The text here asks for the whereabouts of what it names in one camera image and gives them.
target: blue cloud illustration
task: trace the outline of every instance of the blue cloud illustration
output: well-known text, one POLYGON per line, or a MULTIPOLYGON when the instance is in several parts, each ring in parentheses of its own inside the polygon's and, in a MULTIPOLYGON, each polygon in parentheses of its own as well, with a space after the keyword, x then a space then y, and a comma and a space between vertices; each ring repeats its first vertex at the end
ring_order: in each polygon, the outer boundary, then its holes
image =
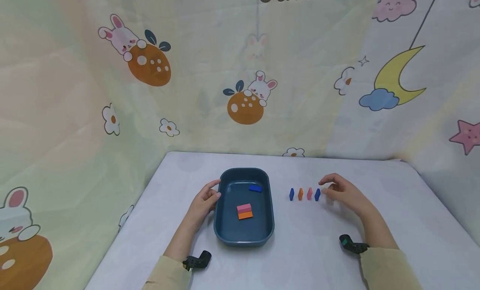
POLYGON ((398 97, 395 97, 395 93, 389 92, 384 88, 376 88, 372 93, 360 98, 360 105, 363 107, 369 107, 370 110, 376 112, 381 109, 392 109, 398 105, 398 97))

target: backdrop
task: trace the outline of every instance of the backdrop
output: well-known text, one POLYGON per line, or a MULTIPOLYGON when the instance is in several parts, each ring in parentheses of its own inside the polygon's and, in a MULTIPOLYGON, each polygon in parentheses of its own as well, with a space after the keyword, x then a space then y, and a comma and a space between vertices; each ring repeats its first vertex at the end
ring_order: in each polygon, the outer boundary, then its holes
POLYGON ((402 158, 480 243, 480 0, 0 14, 1 289, 83 289, 168 151, 402 158))

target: hand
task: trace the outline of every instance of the hand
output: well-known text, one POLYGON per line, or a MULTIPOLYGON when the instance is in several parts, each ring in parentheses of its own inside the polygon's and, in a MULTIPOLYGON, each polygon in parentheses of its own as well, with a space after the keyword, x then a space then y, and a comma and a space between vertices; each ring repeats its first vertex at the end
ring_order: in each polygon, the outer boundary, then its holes
POLYGON ((198 192, 183 218, 183 224, 187 224, 195 232, 200 229, 207 215, 215 210, 215 205, 221 196, 221 193, 212 189, 219 183, 220 179, 212 180, 198 192))
POLYGON ((375 206, 353 183, 337 173, 325 175, 318 184, 322 186, 329 182, 332 184, 327 189, 322 189, 322 193, 330 199, 341 202, 360 218, 376 211, 375 206))

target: pink star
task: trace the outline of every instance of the pink star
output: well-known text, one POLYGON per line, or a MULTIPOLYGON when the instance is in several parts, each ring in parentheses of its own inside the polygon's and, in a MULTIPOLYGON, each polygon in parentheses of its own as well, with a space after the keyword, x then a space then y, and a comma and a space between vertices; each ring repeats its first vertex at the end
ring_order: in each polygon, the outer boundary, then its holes
POLYGON ((458 129, 458 134, 450 138, 449 141, 463 144, 465 155, 468 155, 474 146, 480 145, 480 122, 473 125, 458 120, 458 129))

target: dark blue plastic tray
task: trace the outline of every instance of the dark blue plastic tray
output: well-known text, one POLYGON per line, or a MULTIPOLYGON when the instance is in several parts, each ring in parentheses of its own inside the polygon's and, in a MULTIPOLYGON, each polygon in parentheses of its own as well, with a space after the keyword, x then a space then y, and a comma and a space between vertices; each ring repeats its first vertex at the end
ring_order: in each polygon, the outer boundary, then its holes
POLYGON ((215 209, 214 230, 228 246, 262 246, 275 229, 272 193, 268 175, 257 168, 233 168, 225 171, 218 191, 222 196, 215 209), (250 191, 249 185, 262 187, 250 191), (252 218, 239 220, 237 206, 250 204, 252 218))

